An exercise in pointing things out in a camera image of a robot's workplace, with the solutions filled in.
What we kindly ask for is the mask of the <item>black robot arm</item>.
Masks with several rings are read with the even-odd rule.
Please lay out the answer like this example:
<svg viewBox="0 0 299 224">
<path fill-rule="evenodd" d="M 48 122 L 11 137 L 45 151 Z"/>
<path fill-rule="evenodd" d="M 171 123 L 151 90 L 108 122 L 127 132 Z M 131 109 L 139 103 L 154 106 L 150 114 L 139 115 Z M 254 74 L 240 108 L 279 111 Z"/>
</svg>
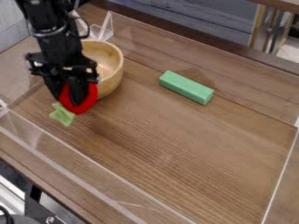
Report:
<svg viewBox="0 0 299 224">
<path fill-rule="evenodd" d="M 15 0 L 29 25 L 40 51 L 24 56 L 32 75 L 41 76 L 56 100 L 63 92 L 73 106 L 80 106 L 91 95 L 91 85 L 99 83 L 98 62 L 83 54 L 76 20 L 71 15 L 69 0 Z"/>
</svg>

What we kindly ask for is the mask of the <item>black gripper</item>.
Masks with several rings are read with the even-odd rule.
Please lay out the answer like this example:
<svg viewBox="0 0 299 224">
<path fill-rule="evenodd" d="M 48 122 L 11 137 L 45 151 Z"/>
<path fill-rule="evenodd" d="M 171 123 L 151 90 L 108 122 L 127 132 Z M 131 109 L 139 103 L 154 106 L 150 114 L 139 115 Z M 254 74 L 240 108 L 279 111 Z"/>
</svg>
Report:
<svg viewBox="0 0 299 224">
<path fill-rule="evenodd" d="M 64 83 L 68 82 L 69 99 L 79 106 L 90 93 L 90 83 L 99 82 L 98 63 L 83 53 L 76 25 L 55 25 L 51 28 L 31 28 L 37 40 L 39 52 L 28 52 L 32 75 L 41 76 L 55 99 L 59 99 Z"/>
</svg>

